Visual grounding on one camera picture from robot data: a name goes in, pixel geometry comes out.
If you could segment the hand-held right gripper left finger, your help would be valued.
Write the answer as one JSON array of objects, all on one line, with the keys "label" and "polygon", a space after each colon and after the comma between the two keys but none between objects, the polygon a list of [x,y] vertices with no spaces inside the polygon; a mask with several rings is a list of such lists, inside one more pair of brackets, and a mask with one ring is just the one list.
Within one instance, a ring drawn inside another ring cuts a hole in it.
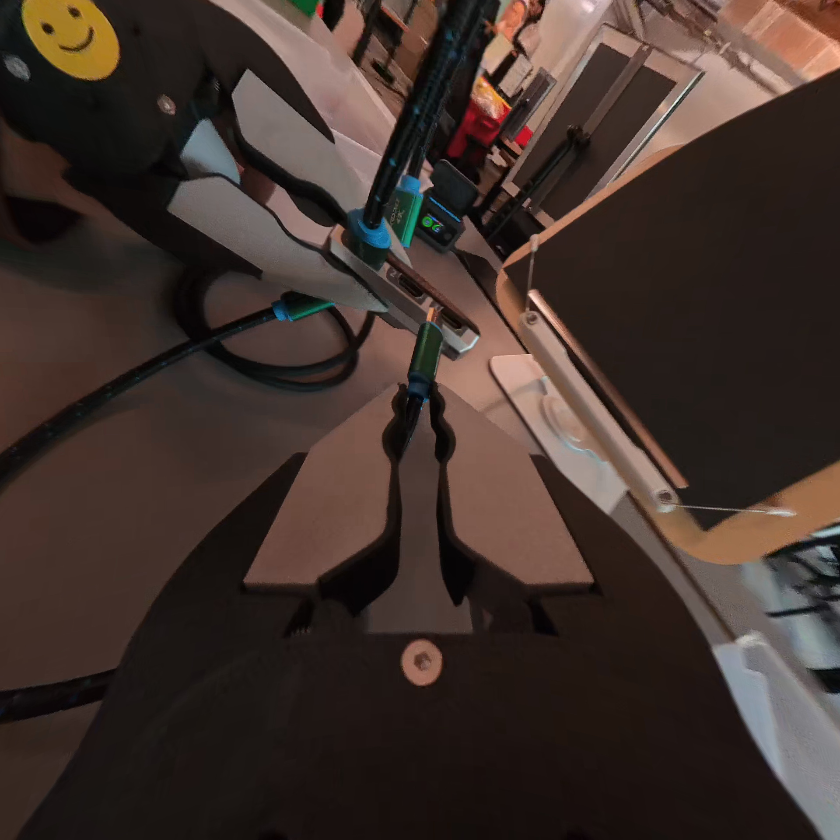
[{"label": "hand-held right gripper left finger", "polygon": [[403,392],[389,385],[304,455],[247,590],[335,601],[357,616],[391,586],[402,524],[391,433]]}]

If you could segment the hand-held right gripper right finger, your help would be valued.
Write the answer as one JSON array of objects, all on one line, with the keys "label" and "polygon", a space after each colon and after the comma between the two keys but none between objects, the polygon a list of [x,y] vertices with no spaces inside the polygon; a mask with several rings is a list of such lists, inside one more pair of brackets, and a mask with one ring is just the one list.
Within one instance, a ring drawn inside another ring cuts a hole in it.
[{"label": "hand-held right gripper right finger", "polygon": [[451,601],[496,607],[590,590],[594,576],[529,449],[446,386],[434,387],[428,406]]}]

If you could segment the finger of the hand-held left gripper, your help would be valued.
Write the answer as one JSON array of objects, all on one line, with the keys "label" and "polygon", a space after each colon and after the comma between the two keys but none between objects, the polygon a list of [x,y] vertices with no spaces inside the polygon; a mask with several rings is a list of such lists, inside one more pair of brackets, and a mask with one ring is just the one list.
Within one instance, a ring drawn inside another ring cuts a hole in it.
[{"label": "finger of the hand-held left gripper", "polygon": [[247,162],[282,188],[315,222],[347,223],[366,192],[330,132],[323,132],[252,70],[237,81],[235,136]]},{"label": "finger of the hand-held left gripper", "polygon": [[169,215],[243,259],[264,280],[341,306],[386,311],[360,280],[332,266],[320,247],[292,237],[277,215],[249,197],[240,175],[229,178],[235,158],[210,119],[197,124],[180,160],[190,179],[175,189]]}]

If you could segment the hdmi switch box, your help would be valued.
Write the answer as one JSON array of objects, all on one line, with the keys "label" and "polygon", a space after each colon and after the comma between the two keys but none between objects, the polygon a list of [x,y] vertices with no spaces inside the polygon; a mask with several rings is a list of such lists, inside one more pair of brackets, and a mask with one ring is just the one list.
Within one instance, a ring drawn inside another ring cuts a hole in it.
[{"label": "hdmi switch box", "polygon": [[438,326],[444,336],[443,353],[452,361],[470,352],[480,338],[472,319],[411,265],[404,247],[397,241],[380,267],[366,263],[350,245],[350,232],[337,224],[323,247],[324,256],[343,270],[372,297],[365,305],[395,329],[416,334],[428,311],[437,310]]}]

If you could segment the black charger with display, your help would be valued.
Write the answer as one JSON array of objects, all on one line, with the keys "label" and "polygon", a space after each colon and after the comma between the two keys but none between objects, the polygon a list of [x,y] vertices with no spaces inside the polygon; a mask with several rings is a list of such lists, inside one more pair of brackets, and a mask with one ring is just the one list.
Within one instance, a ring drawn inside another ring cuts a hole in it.
[{"label": "black charger with display", "polygon": [[423,194],[415,235],[440,254],[450,252],[464,233],[465,217],[474,206],[478,188],[450,162],[440,160]]}]

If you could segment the red storage box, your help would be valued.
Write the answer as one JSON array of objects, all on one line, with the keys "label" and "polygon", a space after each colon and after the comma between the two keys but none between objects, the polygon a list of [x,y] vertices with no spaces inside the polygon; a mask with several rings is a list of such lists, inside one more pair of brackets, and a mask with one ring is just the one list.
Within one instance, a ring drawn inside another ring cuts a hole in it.
[{"label": "red storage box", "polygon": [[510,121],[511,113],[516,111],[504,101],[500,105],[500,116],[495,117],[485,112],[478,102],[471,98],[453,137],[448,141],[445,150],[447,157],[454,159],[461,156],[466,150],[468,140],[474,140],[479,146],[489,148],[498,137],[502,125],[505,121]]}]

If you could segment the black monitor on wooden board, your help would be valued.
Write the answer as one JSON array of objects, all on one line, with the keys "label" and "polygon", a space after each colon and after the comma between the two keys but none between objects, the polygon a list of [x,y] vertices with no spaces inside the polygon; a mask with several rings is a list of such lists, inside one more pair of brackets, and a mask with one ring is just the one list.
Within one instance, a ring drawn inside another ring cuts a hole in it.
[{"label": "black monitor on wooden board", "polygon": [[500,269],[675,486],[656,530],[744,564],[838,524],[839,75],[622,176]]}]

